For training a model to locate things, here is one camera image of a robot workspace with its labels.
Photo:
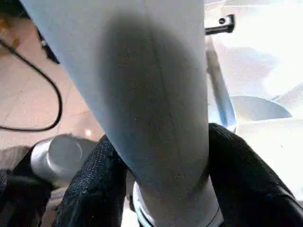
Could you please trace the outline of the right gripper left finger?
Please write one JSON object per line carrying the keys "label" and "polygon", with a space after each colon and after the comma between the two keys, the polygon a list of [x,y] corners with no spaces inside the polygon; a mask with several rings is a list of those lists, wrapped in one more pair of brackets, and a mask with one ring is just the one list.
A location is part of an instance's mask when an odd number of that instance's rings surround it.
{"label": "right gripper left finger", "polygon": [[73,177],[58,207],[57,227],[119,227],[127,166],[104,135]]}

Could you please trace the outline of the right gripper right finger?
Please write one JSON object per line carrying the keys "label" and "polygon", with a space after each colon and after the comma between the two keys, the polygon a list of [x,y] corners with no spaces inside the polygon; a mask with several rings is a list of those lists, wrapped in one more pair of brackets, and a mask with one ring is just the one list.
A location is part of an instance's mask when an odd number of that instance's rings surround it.
{"label": "right gripper right finger", "polygon": [[246,141],[209,128],[209,173],[227,227],[301,227],[303,208]]}

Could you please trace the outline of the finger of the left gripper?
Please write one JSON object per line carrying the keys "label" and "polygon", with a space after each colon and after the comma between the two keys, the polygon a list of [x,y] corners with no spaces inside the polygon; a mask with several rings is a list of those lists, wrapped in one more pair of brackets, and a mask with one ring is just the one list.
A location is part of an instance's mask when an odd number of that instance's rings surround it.
{"label": "finger of the left gripper", "polygon": [[221,33],[232,33],[236,26],[235,14],[229,14],[218,19],[215,26],[205,28],[205,35],[216,35]]}

